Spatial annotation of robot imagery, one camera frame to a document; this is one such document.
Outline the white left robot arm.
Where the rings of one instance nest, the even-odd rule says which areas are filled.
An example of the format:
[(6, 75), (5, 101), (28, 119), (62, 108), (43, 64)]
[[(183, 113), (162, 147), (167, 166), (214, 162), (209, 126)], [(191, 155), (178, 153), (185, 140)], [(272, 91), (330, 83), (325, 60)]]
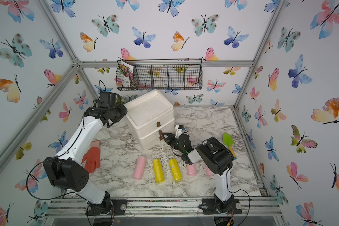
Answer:
[(81, 162), (95, 135), (104, 126), (110, 128), (118, 123), (127, 114), (127, 108), (122, 104), (121, 96), (113, 92), (100, 92), (99, 99), (93, 103), (84, 112), (79, 128), (67, 145), (42, 164), (52, 186), (71, 190), (91, 205), (110, 209), (109, 193), (89, 180), (89, 172), (81, 166)]

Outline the white top drawer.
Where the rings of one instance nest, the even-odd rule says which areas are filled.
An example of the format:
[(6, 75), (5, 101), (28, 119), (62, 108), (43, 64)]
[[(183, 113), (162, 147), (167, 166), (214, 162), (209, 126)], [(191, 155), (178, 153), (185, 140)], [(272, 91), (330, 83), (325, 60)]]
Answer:
[(172, 120), (174, 120), (174, 110), (170, 111), (169, 113), (167, 113), (161, 118), (146, 122), (144, 127), (134, 129), (134, 131), (139, 138), (146, 137), (149, 134), (159, 130), (160, 128), (162, 128), (163, 126), (165, 126)]

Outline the white drawer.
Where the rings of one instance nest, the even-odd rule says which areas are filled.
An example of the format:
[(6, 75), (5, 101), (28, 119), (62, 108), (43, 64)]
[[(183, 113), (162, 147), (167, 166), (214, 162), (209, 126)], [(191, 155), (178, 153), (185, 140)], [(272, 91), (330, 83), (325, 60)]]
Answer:
[(161, 118), (146, 122), (144, 127), (134, 129), (134, 131), (139, 138), (146, 137), (149, 134), (159, 130), (160, 128), (162, 128), (163, 126), (165, 126), (172, 120), (174, 120), (174, 110), (170, 111), (169, 113), (167, 113)]
[(163, 133), (174, 133), (175, 125), (169, 124), (164, 126), (162, 129), (151, 133), (150, 135), (140, 138), (139, 144), (143, 150), (149, 150), (150, 148), (160, 144), (163, 141), (162, 134)]

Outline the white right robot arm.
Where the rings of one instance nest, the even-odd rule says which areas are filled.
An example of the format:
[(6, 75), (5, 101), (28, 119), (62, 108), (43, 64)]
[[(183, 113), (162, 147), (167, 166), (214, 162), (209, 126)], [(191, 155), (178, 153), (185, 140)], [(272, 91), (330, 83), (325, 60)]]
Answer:
[(188, 166), (203, 161), (214, 174), (215, 198), (225, 203), (233, 199), (230, 192), (230, 170), (233, 166), (234, 155), (215, 137), (204, 140), (196, 147), (192, 146), (189, 135), (176, 136), (173, 133), (163, 133), (163, 140), (172, 149), (180, 151), (180, 158)]

